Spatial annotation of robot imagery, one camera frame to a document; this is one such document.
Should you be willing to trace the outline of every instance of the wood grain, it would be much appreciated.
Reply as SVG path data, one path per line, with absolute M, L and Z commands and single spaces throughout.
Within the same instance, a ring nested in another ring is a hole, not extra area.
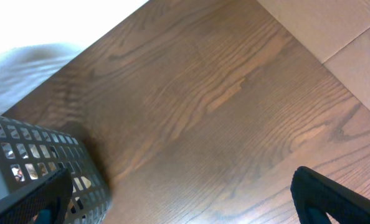
M 320 62 L 370 27 L 370 0 L 258 0 Z
M 370 112 L 256 1 L 150 1 L 5 115 L 88 144 L 105 223 L 297 223 L 300 165 L 370 198 Z
M 331 57 L 325 67 L 370 109 L 370 29 Z

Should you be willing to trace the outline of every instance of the gray basket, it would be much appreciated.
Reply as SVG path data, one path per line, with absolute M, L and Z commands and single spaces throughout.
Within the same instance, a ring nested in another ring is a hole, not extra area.
M 65 223 L 100 223 L 110 194 L 82 142 L 0 116 L 0 199 L 58 167 L 68 168 L 73 178 Z

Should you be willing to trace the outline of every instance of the white surface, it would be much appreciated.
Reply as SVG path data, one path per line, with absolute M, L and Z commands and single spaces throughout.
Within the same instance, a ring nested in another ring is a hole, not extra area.
M 0 114 L 146 1 L 0 1 Z

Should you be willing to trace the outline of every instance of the wooden table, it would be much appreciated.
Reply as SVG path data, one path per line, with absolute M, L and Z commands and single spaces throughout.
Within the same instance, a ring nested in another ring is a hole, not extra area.
M 151 0 L 5 115 L 85 141 L 105 223 L 297 223 L 298 166 L 370 198 L 370 112 L 253 0 Z

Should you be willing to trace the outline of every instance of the black object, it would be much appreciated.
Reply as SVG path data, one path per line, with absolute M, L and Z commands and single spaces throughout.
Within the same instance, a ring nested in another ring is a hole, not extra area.
M 301 224 L 331 223 L 327 214 L 340 223 L 370 223 L 370 200 L 307 167 L 296 170 L 290 190 Z
M 72 190 L 68 170 L 55 170 L 1 199 L 0 223 L 63 223 Z

